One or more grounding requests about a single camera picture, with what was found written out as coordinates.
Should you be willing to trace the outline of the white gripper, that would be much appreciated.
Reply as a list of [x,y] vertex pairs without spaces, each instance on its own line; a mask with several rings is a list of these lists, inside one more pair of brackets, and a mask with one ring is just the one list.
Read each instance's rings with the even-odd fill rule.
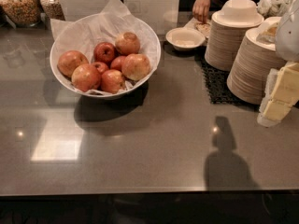
[[279,124],[299,101],[299,0],[294,0],[281,17],[276,32],[276,53],[288,61],[271,69],[257,121],[264,127]]

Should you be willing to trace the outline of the person's hand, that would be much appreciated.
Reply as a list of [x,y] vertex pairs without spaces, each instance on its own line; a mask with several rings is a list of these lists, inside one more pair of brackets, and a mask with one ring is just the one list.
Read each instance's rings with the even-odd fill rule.
[[195,0],[192,7],[192,14],[201,23],[206,23],[211,0]]

